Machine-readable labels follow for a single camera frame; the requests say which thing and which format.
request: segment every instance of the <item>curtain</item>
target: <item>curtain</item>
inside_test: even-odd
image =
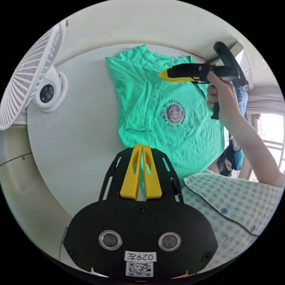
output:
[[[285,101],[279,87],[255,87],[248,93],[248,114],[285,115]]]

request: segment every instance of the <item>label sticker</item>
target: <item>label sticker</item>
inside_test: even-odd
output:
[[[126,276],[153,277],[153,262],[126,262]]]
[[[125,261],[156,262],[156,252],[125,251]]]

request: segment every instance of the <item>qr code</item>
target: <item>qr code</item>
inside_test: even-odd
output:
[[[153,277],[153,262],[130,262],[130,261],[127,261],[126,276]]]

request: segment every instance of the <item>white fan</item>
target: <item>white fan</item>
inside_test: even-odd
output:
[[[66,96],[68,82],[53,61],[68,24],[63,20],[47,31],[15,69],[0,104],[0,130],[26,123],[26,107],[33,99],[45,113],[53,112]]]

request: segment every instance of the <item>white table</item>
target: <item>white table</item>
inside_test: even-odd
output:
[[[105,57],[137,45],[103,47],[64,62],[57,67],[69,84],[62,104],[50,114],[41,112],[34,103],[28,106],[28,133],[35,162],[46,185],[71,216],[98,200],[110,164],[124,149],[118,135],[117,95]],[[147,46],[167,56],[190,55],[173,48]]]

